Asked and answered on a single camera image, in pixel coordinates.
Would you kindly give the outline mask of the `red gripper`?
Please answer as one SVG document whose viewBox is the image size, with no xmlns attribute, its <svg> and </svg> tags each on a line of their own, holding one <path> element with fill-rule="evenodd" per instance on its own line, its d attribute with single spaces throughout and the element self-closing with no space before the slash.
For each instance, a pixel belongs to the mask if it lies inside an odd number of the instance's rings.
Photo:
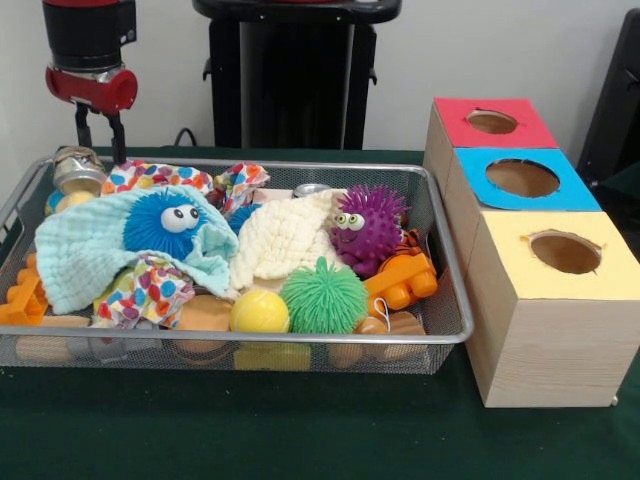
<svg viewBox="0 0 640 480">
<path fill-rule="evenodd" d="M 75 125 L 78 145 L 93 146 L 88 115 L 91 107 L 107 113 L 112 130 L 113 160 L 116 165 L 127 161 L 125 130 L 120 111 L 132 107 L 138 92 L 134 73 L 117 67 L 98 73 L 69 72 L 49 66 L 45 81 L 52 95 L 68 103 L 76 103 Z"/>
</svg>

